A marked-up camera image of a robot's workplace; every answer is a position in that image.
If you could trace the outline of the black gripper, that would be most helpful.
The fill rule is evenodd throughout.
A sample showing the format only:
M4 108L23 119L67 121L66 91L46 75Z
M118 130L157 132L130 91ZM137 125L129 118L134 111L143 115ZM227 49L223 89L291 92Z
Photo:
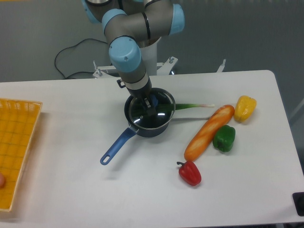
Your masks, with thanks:
M156 97L155 95L149 95L152 90L151 82L147 82L146 85L140 89L130 89L130 88L127 89L130 95L136 98L140 98L140 104L142 106L142 109L146 110L149 116L156 115L156 109L155 109Z

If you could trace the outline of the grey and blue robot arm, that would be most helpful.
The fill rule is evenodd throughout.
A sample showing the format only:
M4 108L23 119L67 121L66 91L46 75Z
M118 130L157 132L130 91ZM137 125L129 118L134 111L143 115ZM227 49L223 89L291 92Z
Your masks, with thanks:
M183 31L181 5L170 0L84 0L82 4L91 22L102 24L109 58L130 95L154 115L152 84L138 44Z

